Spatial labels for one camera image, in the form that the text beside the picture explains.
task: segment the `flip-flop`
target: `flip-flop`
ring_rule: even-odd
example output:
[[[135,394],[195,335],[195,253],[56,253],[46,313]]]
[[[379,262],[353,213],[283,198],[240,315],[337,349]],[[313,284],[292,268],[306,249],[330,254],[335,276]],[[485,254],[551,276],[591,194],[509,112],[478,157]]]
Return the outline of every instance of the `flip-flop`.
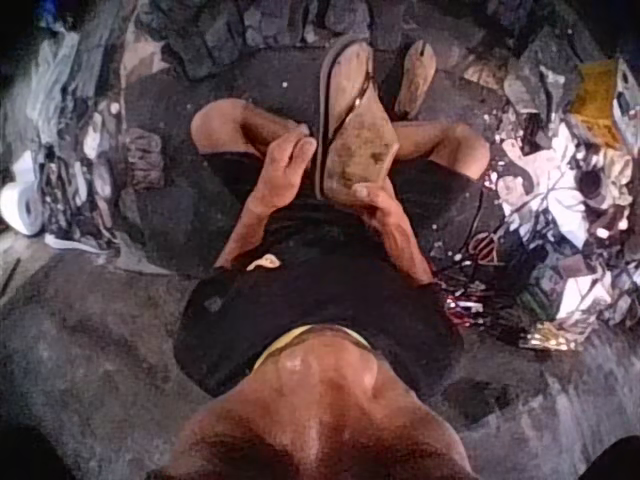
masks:
[[[398,147],[376,91],[371,47],[359,36],[340,38],[320,74],[316,196],[347,206],[359,204],[351,187],[382,184]]]
[[[435,74],[436,55],[431,45],[418,40],[404,59],[402,87],[394,108],[399,120],[415,118]]]

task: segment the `black shorts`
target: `black shorts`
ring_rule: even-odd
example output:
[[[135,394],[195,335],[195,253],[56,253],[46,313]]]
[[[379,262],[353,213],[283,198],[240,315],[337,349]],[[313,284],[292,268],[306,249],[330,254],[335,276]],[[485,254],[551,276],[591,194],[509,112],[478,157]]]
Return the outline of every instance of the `black shorts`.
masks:
[[[244,204],[258,181],[262,160],[246,152],[215,153],[204,156],[204,160],[238,202]],[[456,251],[473,221],[477,194],[472,191],[479,191],[478,184],[426,158],[394,165],[390,178],[423,253],[429,255],[435,241],[443,238],[447,239],[447,248]],[[384,255],[376,235],[362,220],[318,200],[307,177],[291,205],[269,220],[263,244],[265,252],[283,261],[347,248]],[[438,267],[440,262],[432,260]]]

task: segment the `sandal strap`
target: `sandal strap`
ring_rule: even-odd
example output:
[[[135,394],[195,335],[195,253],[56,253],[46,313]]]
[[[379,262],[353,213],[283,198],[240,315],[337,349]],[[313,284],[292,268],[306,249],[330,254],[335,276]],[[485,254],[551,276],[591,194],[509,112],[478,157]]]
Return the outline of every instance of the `sandal strap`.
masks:
[[[360,88],[360,91],[358,92],[358,95],[356,96],[355,100],[351,104],[351,107],[349,107],[349,110],[347,111],[347,113],[344,116],[344,118],[340,121],[340,123],[333,130],[331,138],[329,139],[329,141],[326,144],[327,145],[327,151],[328,151],[328,148],[335,141],[335,139],[338,136],[338,134],[340,133],[340,131],[344,128],[346,123],[349,121],[349,119],[351,118],[353,113],[356,111],[356,109],[362,103],[362,100],[364,99],[364,96],[367,94],[367,91],[369,90],[369,87],[371,86],[372,80],[373,80],[373,74],[371,73],[371,70],[369,68],[367,68],[367,71],[366,71],[365,76],[364,76],[364,80],[362,82],[362,87]]]

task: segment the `paper roll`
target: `paper roll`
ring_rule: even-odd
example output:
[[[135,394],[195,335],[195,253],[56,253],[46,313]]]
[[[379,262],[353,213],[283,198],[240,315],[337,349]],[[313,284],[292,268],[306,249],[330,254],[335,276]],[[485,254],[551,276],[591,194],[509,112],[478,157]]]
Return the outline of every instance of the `paper roll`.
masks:
[[[42,202],[35,182],[12,182],[0,192],[2,218],[23,235],[35,235],[42,228]]]

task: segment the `finger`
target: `finger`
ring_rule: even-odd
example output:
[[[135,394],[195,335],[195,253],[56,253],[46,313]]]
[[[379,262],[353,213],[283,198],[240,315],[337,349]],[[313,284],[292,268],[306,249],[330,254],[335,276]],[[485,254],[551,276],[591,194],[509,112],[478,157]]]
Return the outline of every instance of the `finger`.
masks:
[[[316,142],[315,138],[306,137],[300,140],[293,149],[291,162],[289,163],[289,170],[297,178],[302,177],[302,174],[307,168],[307,165],[309,165],[311,157],[313,157],[317,146],[318,142]]]
[[[384,179],[384,189],[391,196],[391,198],[397,200],[396,191],[394,190],[393,183],[391,183],[391,179],[389,177],[385,177]]]
[[[374,183],[358,183],[352,189],[356,198],[364,203],[382,210],[393,210],[397,201],[380,185]]]
[[[309,127],[300,125],[295,130],[291,130],[289,133],[283,135],[269,145],[267,160],[275,165],[287,166],[296,144],[308,134]]]

